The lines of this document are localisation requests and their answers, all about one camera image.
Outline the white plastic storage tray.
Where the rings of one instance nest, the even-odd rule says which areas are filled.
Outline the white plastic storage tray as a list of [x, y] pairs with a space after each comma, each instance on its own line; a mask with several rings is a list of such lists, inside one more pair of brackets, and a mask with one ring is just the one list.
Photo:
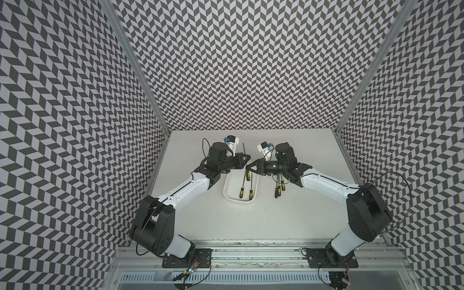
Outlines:
[[233, 169], [227, 174], [224, 188], [223, 188], [223, 196], [228, 201], [233, 202], [233, 203], [238, 203], [238, 204], [250, 204], [250, 203], [253, 203], [255, 199], [257, 198], [259, 175], [251, 173], [251, 172], [250, 172], [250, 175], [253, 176], [253, 193], [254, 193], [253, 200], [249, 201], [249, 189], [250, 189], [249, 181], [245, 181], [244, 196], [242, 199], [239, 198], [240, 188], [242, 185], [244, 173], [245, 173], [244, 169]]

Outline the file tool yellow black handle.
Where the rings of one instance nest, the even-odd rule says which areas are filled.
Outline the file tool yellow black handle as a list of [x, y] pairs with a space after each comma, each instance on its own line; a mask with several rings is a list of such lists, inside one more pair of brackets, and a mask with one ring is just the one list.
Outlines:
[[253, 176], [250, 175], [249, 201], [252, 201], [253, 197], [254, 197], [254, 193], [253, 193]]

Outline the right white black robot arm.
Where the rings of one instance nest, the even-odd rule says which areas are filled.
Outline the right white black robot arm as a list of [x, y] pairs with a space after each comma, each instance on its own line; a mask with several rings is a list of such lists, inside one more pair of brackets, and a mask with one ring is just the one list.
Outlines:
[[264, 152], [263, 158], [246, 165], [246, 171], [261, 176], [281, 175], [291, 184], [315, 190], [344, 205], [348, 226], [324, 248], [325, 264], [340, 267], [354, 257], [356, 248], [372, 242], [392, 222], [393, 215], [374, 185], [351, 184], [300, 163], [289, 143]]

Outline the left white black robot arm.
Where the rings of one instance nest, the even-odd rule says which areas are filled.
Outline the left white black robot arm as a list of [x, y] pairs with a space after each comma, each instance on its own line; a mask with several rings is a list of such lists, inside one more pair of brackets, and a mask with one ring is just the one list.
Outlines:
[[236, 152], [239, 139], [229, 135], [215, 142], [209, 154], [190, 173], [189, 178], [173, 190], [156, 198], [145, 197], [136, 212], [129, 238], [158, 257], [173, 256], [184, 263], [195, 258], [195, 244], [175, 232], [175, 214], [196, 197], [210, 190], [232, 170], [243, 169], [251, 159]]

